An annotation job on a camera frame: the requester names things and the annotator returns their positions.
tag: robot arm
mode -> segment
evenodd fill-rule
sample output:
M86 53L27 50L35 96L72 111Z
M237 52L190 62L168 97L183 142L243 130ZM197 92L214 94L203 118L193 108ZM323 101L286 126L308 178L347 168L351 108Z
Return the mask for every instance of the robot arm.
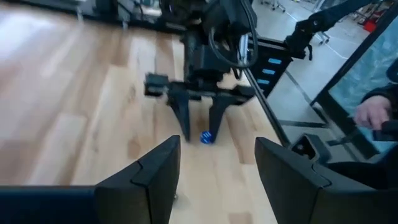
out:
M312 48L310 41L317 32L328 31L344 16L355 12L357 9L378 0L347 0L337 6L312 14L308 19L296 23L292 35L285 39L291 52L303 52L306 47L310 50L312 59Z

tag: wooden floor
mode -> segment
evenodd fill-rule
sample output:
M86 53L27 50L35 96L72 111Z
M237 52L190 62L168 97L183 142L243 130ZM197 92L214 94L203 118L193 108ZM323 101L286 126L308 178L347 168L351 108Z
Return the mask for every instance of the wooden floor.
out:
M0 4L0 184L95 184L180 134L143 81L146 72L181 78L182 64L178 36ZM276 223L254 138L278 140L259 102L229 108L214 146L199 140L210 104L190 104L170 223Z

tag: small blue ball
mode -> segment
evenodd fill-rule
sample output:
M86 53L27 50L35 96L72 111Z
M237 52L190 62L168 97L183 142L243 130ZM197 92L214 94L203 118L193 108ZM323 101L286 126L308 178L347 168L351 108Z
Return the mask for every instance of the small blue ball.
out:
M204 144L212 144L213 143L213 136L209 131L204 131L200 135L200 141Z

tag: gray floor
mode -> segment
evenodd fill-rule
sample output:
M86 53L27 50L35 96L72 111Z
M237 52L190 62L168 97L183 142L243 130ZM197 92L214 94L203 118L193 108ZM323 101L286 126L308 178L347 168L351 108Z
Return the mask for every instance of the gray floor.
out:
M293 32L297 21L312 14L313 5L308 2L283 0L280 3L286 7L285 13L280 9L272 11L270 6L261 5L257 0L253 2L259 35L284 40ZM320 38L313 38L313 60L294 60L267 99L291 142L303 133L316 134L324 142L343 135L333 123L330 124L330 120L324 116L322 119L309 103L369 33L349 18L326 33L331 37L330 42L319 45ZM329 149L332 161L361 160L361 155L352 145Z

